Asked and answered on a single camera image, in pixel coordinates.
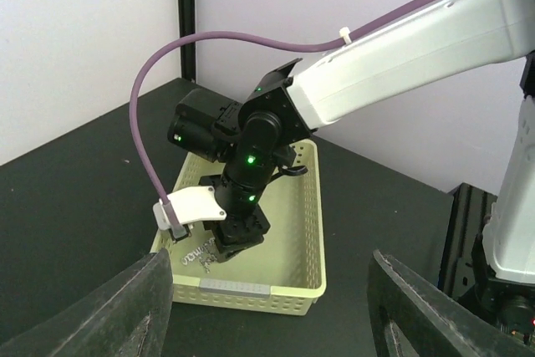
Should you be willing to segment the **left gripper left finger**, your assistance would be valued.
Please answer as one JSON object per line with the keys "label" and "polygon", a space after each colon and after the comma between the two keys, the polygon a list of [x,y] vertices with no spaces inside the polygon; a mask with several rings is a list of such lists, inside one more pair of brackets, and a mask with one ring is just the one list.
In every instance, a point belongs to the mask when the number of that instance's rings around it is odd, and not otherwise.
{"label": "left gripper left finger", "polygon": [[171,315],[165,249],[151,252],[60,314],[1,345],[2,356],[159,356]]}

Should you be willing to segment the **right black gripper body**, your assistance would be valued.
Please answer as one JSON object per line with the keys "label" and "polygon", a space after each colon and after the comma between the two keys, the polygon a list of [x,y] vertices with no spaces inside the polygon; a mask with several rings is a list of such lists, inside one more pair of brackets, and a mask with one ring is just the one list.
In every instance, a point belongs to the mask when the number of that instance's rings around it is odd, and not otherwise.
{"label": "right black gripper body", "polygon": [[222,221],[204,220],[203,227],[215,239],[217,261],[224,263],[240,252],[264,241],[271,225],[259,206],[263,191],[241,187],[229,181],[225,174],[202,177],[203,186],[215,190],[216,201],[227,214]]}

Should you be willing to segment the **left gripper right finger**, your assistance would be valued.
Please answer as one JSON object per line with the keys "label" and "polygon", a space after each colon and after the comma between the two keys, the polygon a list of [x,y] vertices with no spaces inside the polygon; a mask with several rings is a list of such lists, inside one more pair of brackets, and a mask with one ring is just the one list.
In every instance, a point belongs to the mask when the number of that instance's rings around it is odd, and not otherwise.
{"label": "left gripper right finger", "polygon": [[367,302],[378,356],[405,355],[397,329],[419,356],[534,355],[378,249],[369,261]]}

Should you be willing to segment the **silver merry christmas sign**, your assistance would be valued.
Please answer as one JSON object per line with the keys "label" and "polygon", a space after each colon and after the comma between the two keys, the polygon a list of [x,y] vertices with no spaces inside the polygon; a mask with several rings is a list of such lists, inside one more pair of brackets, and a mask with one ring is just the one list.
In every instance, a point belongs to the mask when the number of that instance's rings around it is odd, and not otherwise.
{"label": "silver merry christmas sign", "polygon": [[197,263],[202,267],[205,273],[209,273],[211,271],[211,265],[218,263],[218,253],[215,244],[215,238],[211,237],[207,239],[202,245],[185,254],[180,259],[180,262],[185,267]]}

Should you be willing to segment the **green plastic basket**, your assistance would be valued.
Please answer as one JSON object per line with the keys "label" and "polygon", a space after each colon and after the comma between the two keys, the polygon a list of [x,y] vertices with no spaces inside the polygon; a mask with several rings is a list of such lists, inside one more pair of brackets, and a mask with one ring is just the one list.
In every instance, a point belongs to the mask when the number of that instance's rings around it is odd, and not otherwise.
{"label": "green plastic basket", "polygon": [[191,236],[173,242],[157,231],[152,252],[166,249],[171,259],[173,300],[216,308],[272,314],[305,315],[327,287],[317,146],[311,140],[294,144],[303,176],[283,177],[270,184],[259,202],[271,228],[262,244],[228,262],[183,266],[180,259],[213,237],[195,225]]}

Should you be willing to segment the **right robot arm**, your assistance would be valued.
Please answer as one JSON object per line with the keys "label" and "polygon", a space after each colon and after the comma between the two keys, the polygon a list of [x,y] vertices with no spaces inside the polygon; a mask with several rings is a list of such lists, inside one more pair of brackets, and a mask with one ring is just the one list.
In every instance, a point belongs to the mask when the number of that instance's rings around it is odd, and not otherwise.
{"label": "right robot arm", "polygon": [[242,106],[210,124],[240,202],[267,185],[270,153],[365,106],[490,64],[525,59],[517,138],[491,219],[482,233],[484,266],[498,280],[534,282],[534,0],[415,0],[322,47],[323,57],[293,73],[267,74]]}

